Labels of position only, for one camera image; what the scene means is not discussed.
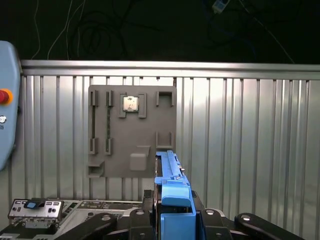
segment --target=control panel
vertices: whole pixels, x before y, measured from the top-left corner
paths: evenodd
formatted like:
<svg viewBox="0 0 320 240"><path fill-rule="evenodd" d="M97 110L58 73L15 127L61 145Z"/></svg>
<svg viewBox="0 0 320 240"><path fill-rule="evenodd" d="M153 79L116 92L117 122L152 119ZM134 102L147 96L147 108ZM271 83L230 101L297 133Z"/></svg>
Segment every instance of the control panel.
<svg viewBox="0 0 320 240"><path fill-rule="evenodd" d="M15 144L21 65L15 47L0 41L0 171Z"/></svg>
<svg viewBox="0 0 320 240"><path fill-rule="evenodd" d="M8 218L45 218L61 220L63 201L15 199Z"/></svg>

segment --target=red emergency stop button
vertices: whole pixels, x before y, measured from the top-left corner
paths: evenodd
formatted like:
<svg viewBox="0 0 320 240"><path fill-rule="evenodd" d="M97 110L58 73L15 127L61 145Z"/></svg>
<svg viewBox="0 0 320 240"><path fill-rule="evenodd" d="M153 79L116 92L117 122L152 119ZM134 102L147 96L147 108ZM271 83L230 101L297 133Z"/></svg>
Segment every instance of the red emergency stop button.
<svg viewBox="0 0 320 240"><path fill-rule="evenodd" d="M5 90L0 90L0 104L8 104L10 100L10 95L7 91Z"/></svg>

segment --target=ribbed metal sheet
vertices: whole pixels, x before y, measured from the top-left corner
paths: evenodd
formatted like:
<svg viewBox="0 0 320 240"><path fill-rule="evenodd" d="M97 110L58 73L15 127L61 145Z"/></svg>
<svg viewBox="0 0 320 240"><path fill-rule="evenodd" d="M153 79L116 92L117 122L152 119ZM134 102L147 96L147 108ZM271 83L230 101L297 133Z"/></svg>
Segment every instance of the ribbed metal sheet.
<svg viewBox="0 0 320 240"><path fill-rule="evenodd" d="M0 227L14 198L141 200L153 179L87 178L88 87L176 85L177 154L203 203L319 239L320 69L117 64L22 63L17 148L0 172Z"/></svg>

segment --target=gray plastic bracket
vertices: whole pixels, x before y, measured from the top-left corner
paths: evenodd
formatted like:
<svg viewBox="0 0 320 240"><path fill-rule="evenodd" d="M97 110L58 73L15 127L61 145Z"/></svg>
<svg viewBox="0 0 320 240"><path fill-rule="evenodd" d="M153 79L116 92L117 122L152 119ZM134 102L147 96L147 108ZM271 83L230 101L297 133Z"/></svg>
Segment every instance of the gray plastic bracket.
<svg viewBox="0 0 320 240"><path fill-rule="evenodd" d="M105 160L91 160L88 162L89 178L100 178L105 174Z"/></svg>
<svg viewBox="0 0 320 240"><path fill-rule="evenodd" d="M147 94L139 93L139 113L138 117L140 119L145 119L147 117Z"/></svg>
<svg viewBox="0 0 320 240"><path fill-rule="evenodd" d="M90 138L89 139L89 154L95 155L98 153L98 138Z"/></svg>
<svg viewBox="0 0 320 240"><path fill-rule="evenodd" d="M111 135L111 129L110 129L110 111L111 107L114 105L114 92L113 91L107 91L105 93L105 105L107 107L106 111L106 139L105 139L105 154L111 155L112 154L112 138Z"/></svg>
<svg viewBox="0 0 320 240"><path fill-rule="evenodd" d="M176 96L173 91L157 91L155 105L159 107L160 96L170 96L171 98L171 107L175 105Z"/></svg>
<svg viewBox="0 0 320 240"><path fill-rule="evenodd" d="M96 138L96 107L98 106L98 91L89 92L89 106L91 110L91 118L89 119L89 131L91 133L89 139L89 154L94 155L98 152L98 138Z"/></svg>
<svg viewBox="0 0 320 240"><path fill-rule="evenodd" d="M126 92L120 93L120 105L119 105L119 118L125 118L127 113L124 111L124 97L127 96Z"/></svg>
<svg viewBox="0 0 320 240"><path fill-rule="evenodd" d="M169 145L159 145L159 132L155 132L155 148L156 149L174 149L174 141L175 141L175 134L173 132L170 132L170 139L169 139Z"/></svg>
<svg viewBox="0 0 320 240"><path fill-rule="evenodd" d="M136 151L130 154L130 170L145 171L151 146L136 146Z"/></svg>

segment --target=blue cable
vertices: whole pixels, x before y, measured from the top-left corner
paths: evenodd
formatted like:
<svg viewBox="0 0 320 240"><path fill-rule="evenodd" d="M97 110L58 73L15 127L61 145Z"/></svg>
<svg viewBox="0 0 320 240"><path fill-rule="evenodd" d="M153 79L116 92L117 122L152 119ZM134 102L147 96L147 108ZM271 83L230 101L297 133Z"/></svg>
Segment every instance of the blue cable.
<svg viewBox="0 0 320 240"><path fill-rule="evenodd" d="M251 41L247 40L247 39L244 39L244 38L241 38L241 37L238 37L236 36L234 33L232 32L229 32L229 31L226 31L222 28L220 28L219 26L217 26L210 18L209 14L207 13L207 10L206 10L206 3L205 3L205 0L202 0L202 7L203 7L203 12L204 12L204 15L207 19L207 21L211 24L211 26L213 26L215 29L217 29L219 32L233 38L233 39L237 39L239 41L242 41L243 43L245 43L246 45L248 45L251 50L252 50L252 53L254 55L254 59L257 59L257 54L256 54L256 48L255 46L252 44Z"/></svg>

